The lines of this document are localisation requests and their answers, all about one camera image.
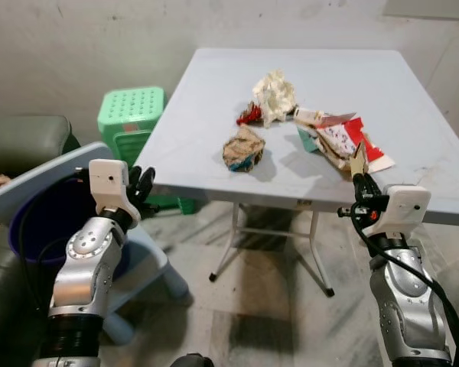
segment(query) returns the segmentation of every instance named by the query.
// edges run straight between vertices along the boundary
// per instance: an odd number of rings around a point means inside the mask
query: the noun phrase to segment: marble floor
[[[135,337],[126,346],[103,338],[103,366],[168,367],[188,352],[209,356],[216,367],[390,366],[369,290],[369,256],[348,219],[320,214],[317,248],[336,293],[327,298],[307,239],[240,235],[210,283],[231,212],[231,204],[212,202],[192,216],[168,210],[143,221],[190,296],[172,300],[156,282],[128,302],[120,313]],[[240,221],[307,232],[311,213],[247,206]],[[459,227],[424,224],[412,244],[459,313]]]

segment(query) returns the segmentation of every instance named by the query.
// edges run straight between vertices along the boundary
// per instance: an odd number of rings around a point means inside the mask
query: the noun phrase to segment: green plastic stool
[[[116,89],[104,95],[97,123],[114,157],[132,166],[150,137],[166,105],[164,90],[157,86]],[[182,214],[193,214],[192,199],[150,196],[148,203],[162,209],[178,206]]]

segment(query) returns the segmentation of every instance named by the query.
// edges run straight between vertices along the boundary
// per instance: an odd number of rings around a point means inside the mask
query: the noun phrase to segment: blue bucket
[[[24,256],[28,263],[36,264],[42,249],[52,243],[41,264],[60,267],[66,259],[66,245],[70,237],[80,229],[86,221],[96,215],[95,200],[90,194],[88,184],[78,180],[68,180],[44,194],[45,197],[29,212],[23,231]],[[11,221],[8,230],[8,244],[19,257],[18,231],[26,209],[31,205],[32,197],[20,208]],[[122,249],[115,277],[126,270],[129,263],[128,246]]]

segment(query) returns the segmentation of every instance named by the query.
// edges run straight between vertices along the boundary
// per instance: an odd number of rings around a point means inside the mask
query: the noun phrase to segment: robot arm
[[[127,230],[140,220],[135,206],[145,201],[155,178],[152,168],[141,179],[140,173],[136,168],[129,177],[122,161],[90,162],[97,216],[67,243],[67,260],[54,282],[47,336],[34,367],[100,366],[98,338],[107,316],[112,275]]]
[[[338,215],[353,218],[354,227],[362,232],[361,238],[369,249],[370,287],[379,307],[379,325],[392,365],[450,366],[445,327],[434,306],[434,292],[397,264],[403,263],[432,283],[418,249],[406,242],[423,220],[430,193],[422,187],[394,185],[381,194],[368,174],[355,174],[353,182],[357,202],[352,209],[340,208]],[[459,350],[454,366],[459,366]]]

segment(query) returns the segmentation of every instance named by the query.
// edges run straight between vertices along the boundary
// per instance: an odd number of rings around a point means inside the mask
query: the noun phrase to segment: white crumpled tissue
[[[282,70],[271,71],[253,87],[253,95],[262,109],[263,125],[272,121],[285,121],[287,113],[296,106],[294,86],[284,80]]]

